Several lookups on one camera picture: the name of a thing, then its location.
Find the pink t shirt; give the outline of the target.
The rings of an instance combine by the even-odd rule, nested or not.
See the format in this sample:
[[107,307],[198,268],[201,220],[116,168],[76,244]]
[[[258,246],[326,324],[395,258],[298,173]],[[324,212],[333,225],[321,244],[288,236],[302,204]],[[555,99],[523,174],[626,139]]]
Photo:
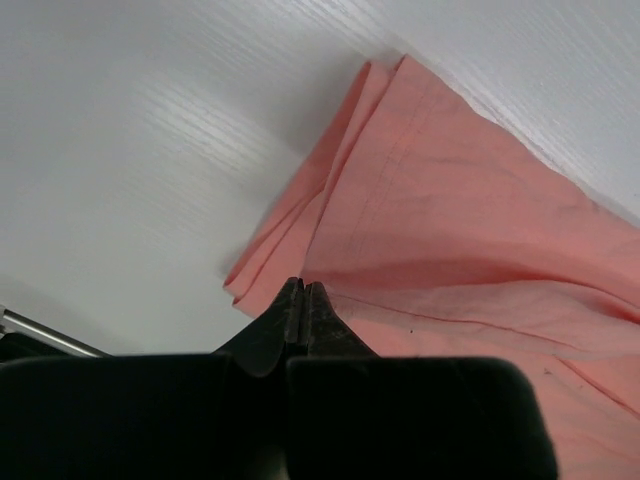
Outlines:
[[638,228],[413,58],[363,65],[225,288],[257,316],[293,276],[379,354],[514,363],[562,478],[638,477]]

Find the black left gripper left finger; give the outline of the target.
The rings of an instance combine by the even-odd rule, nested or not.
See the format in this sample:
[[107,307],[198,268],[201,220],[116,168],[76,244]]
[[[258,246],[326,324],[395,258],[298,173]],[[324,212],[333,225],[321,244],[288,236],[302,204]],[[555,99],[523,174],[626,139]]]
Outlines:
[[302,306],[303,281],[291,277],[261,315],[214,353],[230,356],[249,375],[269,375],[297,344]]

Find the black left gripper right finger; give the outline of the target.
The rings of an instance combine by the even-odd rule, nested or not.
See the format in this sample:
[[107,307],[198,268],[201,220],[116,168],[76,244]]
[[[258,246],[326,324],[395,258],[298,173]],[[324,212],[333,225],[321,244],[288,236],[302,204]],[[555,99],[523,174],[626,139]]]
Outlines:
[[325,287],[304,288],[298,345],[314,357],[376,357],[374,351],[337,315]]

